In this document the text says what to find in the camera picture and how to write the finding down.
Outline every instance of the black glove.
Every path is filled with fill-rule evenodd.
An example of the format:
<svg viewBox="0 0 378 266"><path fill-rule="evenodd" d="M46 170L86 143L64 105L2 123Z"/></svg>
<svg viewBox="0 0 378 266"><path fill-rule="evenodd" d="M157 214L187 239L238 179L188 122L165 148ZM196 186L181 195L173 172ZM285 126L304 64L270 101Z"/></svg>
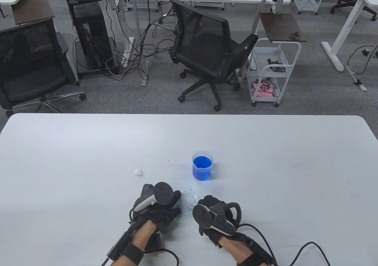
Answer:
<svg viewBox="0 0 378 266"><path fill-rule="evenodd" d="M181 209L179 207L173 208L177 201L181 198L181 192L175 191L173 193L173 200L167 205L160 205L155 203L147 208L141 210L140 212L134 212L131 220L131 228L133 230L139 229L148 220L157 226L157 232L160 231L163 235L168 232L168 225L181 214Z"/></svg>
<svg viewBox="0 0 378 266"><path fill-rule="evenodd" d="M205 198L201 199L200 201L198 201L198 204L201 204L201 205L204 205L206 207L210 207L210 206L213 206L213 205L216 205L218 203L224 203L224 201L220 201L218 200L217 198L211 196L211 195L207 195L205 196ZM231 212L231 210L226 210L225 212L225 215L226 215L226 220L228 220L231 224L234 225L234 227L237 229L239 227L239 225L236 223L236 220L233 218L233 214ZM224 236L228 239L232 239L232 237L235 236L235 238L237 236L239 236L239 234L243 235L242 233L236 233L235 235L233 236L227 236L227 235L224 235L212 228L210 229L206 229L206 228L202 228L200 226L200 235L203 236L203 234L207 235L209 237L209 239L216 245L218 246L219 248L222 248L222 246L218 243L218 240Z"/></svg>

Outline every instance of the black mesh office chair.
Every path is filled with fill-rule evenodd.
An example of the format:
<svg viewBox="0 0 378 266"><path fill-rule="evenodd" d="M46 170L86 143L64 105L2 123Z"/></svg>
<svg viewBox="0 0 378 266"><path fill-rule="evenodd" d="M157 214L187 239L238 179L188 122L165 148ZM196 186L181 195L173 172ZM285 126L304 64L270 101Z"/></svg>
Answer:
<svg viewBox="0 0 378 266"><path fill-rule="evenodd" d="M183 91L178 100L185 101L186 94L209 84L218 103L214 110L219 111L221 101L216 84L227 83L233 85L235 91L240 89L240 83L235 80L235 70L245 64L258 37L249 35L238 44L231 39L226 19L178 0L170 1L178 18L171 59L175 64L181 62L188 68L180 73L181 78L185 78L186 74L201 78Z"/></svg>
<svg viewBox="0 0 378 266"><path fill-rule="evenodd" d="M80 85L66 57L68 49L53 19L0 31L0 105L8 117L16 107L39 104L37 112L44 105L60 112L51 101L75 95L86 99L82 91L46 97L69 83Z"/></svg>

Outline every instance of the chair armrest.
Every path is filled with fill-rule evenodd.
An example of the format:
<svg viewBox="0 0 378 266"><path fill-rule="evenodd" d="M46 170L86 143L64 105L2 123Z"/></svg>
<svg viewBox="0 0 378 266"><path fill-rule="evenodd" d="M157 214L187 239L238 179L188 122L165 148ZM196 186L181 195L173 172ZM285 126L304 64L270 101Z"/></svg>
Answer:
<svg viewBox="0 0 378 266"><path fill-rule="evenodd" d="M242 43L240 43L237 47L234 48L234 50L232 50L232 54L239 55L243 51L243 49L248 46L251 46L251 48L253 48L258 39L259 37L257 35L250 34L245 40L242 41Z"/></svg>

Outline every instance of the velcro strap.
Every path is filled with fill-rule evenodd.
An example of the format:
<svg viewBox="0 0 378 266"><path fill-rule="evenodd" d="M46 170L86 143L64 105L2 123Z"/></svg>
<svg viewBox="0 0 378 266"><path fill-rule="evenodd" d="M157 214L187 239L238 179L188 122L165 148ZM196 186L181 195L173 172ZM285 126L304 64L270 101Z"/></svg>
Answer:
<svg viewBox="0 0 378 266"><path fill-rule="evenodd" d="M139 265L144 254L143 251L137 248L134 244L129 243L121 255L126 256L130 259L135 265Z"/></svg>

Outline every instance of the black wires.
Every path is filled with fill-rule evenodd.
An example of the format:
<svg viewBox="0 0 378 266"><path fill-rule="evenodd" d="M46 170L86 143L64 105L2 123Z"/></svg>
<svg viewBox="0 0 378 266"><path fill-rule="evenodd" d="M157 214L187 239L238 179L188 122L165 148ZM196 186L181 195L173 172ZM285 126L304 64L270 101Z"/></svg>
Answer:
<svg viewBox="0 0 378 266"><path fill-rule="evenodd" d="M253 225L251 225L251 224L240 224L239 227L243 227L243 226L251 227L251 228L253 228L256 232L259 233L259 235L260 235L260 236L262 237L262 239L264 240L266 246L268 247L268 250L269 250L270 254L272 255L272 258L273 258L273 265L274 265L274 266L278 266L277 261L276 261L276 258L274 257L273 251L272 251L272 249L270 248L270 245L269 245L269 243L267 242L267 240L265 239L265 237L263 236L263 234L262 234L262 233L261 233L261 232L260 232L255 226L253 226ZM304 248L305 248L306 246L310 245L310 244L315 245L315 246L320 250L320 252L322 253L322 255L323 255L324 259L325 259L325 261L327 262L327 265L328 265L328 266L331 266L330 263L329 263L329 261L328 261L328 259L327 259L327 257L326 257L326 255L325 255L325 253L324 253L323 250L321 249L321 247L320 247L317 243L315 243L315 242L313 242L313 241L310 241L310 242L306 243L304 246L301 247L301 249L298 251L297 255L295 256L293 262L291 262L289 266L293 266L293 265L294 265L294 263L297 261L299 255L301 254L302 250L304 250Z"/></svg>

